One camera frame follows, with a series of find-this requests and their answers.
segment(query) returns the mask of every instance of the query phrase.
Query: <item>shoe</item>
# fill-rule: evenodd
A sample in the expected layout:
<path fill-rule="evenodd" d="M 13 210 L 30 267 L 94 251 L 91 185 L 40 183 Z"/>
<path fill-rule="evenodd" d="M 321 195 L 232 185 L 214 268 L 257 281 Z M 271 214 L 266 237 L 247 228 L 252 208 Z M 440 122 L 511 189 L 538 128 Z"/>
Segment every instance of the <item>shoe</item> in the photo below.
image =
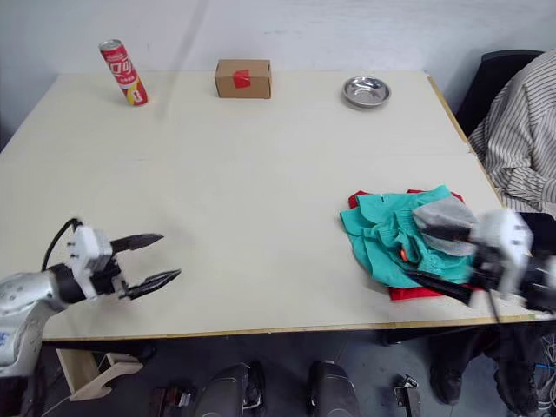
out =
<path fill-rule="evenodd" d="M 501 361 L 494 374 L 500 398 L 517 415 L 534 416 L 539 408 L 534 371 L 530 363 Z"/>
<path fill-rule="evenodd" d="M 431 388 L 441 402 L 455 406 L 461 394 L 461 372 L 434 363 L 431 366 Z"/>

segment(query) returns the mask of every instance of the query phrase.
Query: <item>table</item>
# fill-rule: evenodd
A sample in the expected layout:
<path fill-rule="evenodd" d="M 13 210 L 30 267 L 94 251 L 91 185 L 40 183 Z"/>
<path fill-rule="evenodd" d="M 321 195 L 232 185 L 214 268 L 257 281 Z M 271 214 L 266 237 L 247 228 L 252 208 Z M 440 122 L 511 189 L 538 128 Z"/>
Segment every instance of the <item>table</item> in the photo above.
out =
<path fill-rule="evenodd" d="M 212 73 L 146 73 L 141 108 L 108 73 L 59 76 L 0 154 L 0 276 L 37 270 L 78 215 L 110 238 L 166 236 L 119 256 L 130 281 L 182 274 L 70 307 L 49 341 L 492 322 L 484 294 L 392 303 L 352 255 L 338 214 L 359 189 L 445 183 L 478 214 L 500 207 L 427 75 L 374 74 L 392 98 L 371 110 L 341 100 L 354 72 L 276 72 L 266 101 L 218 98 Z M 534 318 L 511 301 L 500 313 Z"/>

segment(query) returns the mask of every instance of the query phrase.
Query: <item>stainless steel bowl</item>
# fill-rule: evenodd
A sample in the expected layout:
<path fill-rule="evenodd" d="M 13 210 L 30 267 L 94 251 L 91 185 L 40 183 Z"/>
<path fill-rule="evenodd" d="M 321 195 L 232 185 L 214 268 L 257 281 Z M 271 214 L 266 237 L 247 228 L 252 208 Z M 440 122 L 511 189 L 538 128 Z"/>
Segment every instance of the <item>stainless steel bowl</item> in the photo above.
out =
<path fill-rule="evenodd" d="M 343 94 L 350 103 L 368 109 L 387 102 L 390 88 L 377 78 L 355 76 L 344 83 Z"/>

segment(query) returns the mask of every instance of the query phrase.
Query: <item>cardboard box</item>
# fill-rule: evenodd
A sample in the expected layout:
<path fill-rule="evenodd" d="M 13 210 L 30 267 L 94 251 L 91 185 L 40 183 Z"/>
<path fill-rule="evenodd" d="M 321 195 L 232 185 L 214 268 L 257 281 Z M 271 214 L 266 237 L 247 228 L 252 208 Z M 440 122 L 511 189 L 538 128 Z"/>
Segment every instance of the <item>cardboard box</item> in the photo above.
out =
<path fill-rule="evenodd" d="M 220 97 L 270 98 L 270 61 L 221 59 L 215 72 Z"/>

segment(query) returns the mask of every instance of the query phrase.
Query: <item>soda can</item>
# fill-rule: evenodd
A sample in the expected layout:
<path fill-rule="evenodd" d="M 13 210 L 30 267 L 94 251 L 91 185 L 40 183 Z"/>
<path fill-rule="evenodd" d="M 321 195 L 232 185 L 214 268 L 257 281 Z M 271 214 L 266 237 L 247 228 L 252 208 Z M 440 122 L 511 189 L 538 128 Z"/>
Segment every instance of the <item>soda can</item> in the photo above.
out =
<path fill-rule="evenodd" d="M 147 91 L 129 59 L 128 51 L 125 50 L 122 41 L 109 39 L 99 44 L 98 49 L 101 51 L 104 61 L 108 64 L 108 68 L 110 68 L 128 103 L 132 106 L 145 104 L 149 100 Z"/>

